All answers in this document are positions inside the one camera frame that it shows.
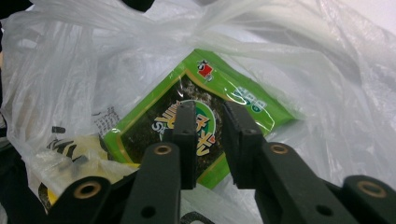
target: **white translucent plastic bag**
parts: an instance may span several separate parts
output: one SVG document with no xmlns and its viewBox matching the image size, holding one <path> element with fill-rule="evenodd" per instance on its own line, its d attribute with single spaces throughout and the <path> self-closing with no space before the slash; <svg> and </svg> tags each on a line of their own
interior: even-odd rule
<svg viewBox="0 0 396 224">
<path fill-rule="evenodd" d="M 159 0 L 142 14 L 118 1 L 35 0 L 7 19 L 1 112 L 42 182 L 57 194 L 70 184 L 53 179 L 68 161 L 46 149 L 53 126 L 66 129 L 59 139 L 105 133 L 96 120 L 111 126 L 201 48 L 299 119 L 267 139 L 294 147 L 319 177 L 365 174 L 396 188 L 394 35 L 334 0 L 203 2 Z M 215 191 L 249 210 L 230 180 Z"/>
</svg>

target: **green snack package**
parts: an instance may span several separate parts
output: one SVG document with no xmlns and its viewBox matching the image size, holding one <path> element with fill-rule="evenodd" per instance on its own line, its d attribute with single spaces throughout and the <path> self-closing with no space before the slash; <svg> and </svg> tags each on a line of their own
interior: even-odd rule
<svg viewBox="0 0 396 224">
<path fill-rule="evenodd" d="M 173 129 L 177 107 L 195 101 L 197 181 L 213 189 L 230 171 L 219 143 L 224 101 L 244 105 L 267 135 L 294 117 L 260 85 L 210 51 L 194 50 L 146 98 L 105 136 L 119 162 L 140 163 L 144 150 Z"/>
</svg>

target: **red logo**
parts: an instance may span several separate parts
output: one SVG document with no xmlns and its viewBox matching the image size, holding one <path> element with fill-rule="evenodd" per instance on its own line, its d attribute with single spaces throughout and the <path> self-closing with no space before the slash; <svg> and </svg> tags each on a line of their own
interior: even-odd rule
<svg viewBox="0 0 396 224">
<path fill-rule="evenodd" d="M 209 65 L 206 60 L 202 60 L 198 62 L 198 73 L 206 80 L 211 81 L 213 79 L 212 76 L 213 68 Z"/>
</svg>

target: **green package edge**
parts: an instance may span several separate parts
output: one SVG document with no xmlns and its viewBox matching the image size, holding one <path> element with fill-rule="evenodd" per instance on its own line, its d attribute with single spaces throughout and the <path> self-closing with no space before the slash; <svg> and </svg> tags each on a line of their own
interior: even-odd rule
<svg viewBox="0 0 396 224">
<path fill-rule="evenodd" d="M 213 68 L 213 77 L 216 82 L 205 82 L 205 80 L 198 74 L 192 71 L 197 70 L 198 62 L 206 60 L 210 63 Z M 245 77 L 239 72 L 235 71 L 224 62 L 214 52 L 195 49 L 188 57 L 186 57 L 166 78 L 151 91 L 124 119 L 122 119 L 116 127 L 108 132 L 104 141 L 106 143 L 108 151 L 111 153 L 115 161 L 128 163 L 132 162 L 127 152 L 123 148 L 123 145 L 118 142 L 122 131 L 130 126 L 132 120 L 137 120 L 158 100 L 158 95 L 164 94 L 175 83 L 176 79 L 183 74 L 190 71 L 197 80 L 201 80 L 201 85 L 207 86 L 207 91 L 212 94 L 216 94 L 218 97 L 225 101 L 234 100 L 240 101 L 240 98 L 230 98 L 232 96 L 229 93 L 235 90 L 235 87 L 243 87 L 254 96 L 257 100 L 262 100 L 266 103 L 266 107 L 262 112 L 256 113 L 250 107 L 248 108 L 249 114 L 260 123 L 259 126 L 262 129 L 263 135 L 267 135 L 274 128 L 285 124 L 286 122 L 293 120 L 294 117 L 283 107 L 277 100 L 272 98 L 258 83 L 252 79 Z M 228 173 L 230 169 L 228 167 L 227 160 L 224 152 L 219 156 L 202 174 L 198 177 L 197 182 L 209 189 L 213 189 Z"/>
</svg>

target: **seaweed snack package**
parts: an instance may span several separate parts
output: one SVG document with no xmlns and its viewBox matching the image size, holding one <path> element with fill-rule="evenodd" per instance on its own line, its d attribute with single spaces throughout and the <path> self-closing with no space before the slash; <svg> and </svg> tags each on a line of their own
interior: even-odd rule
<svg viewBox="0 0 396 224">
<path fill-rule="evenodd" d="M 174 128 L 177 107 L 195 101 L 197 181 L 214 188 L 229 173 L 220 144 L 224 101 L 244 105 L 264 135 L 293 116 L 260 85 L 236 72 L 218 55 L 194 50 L 105 136 L 114 159 L 139 163 L 146 147 Z"/>
</svg>

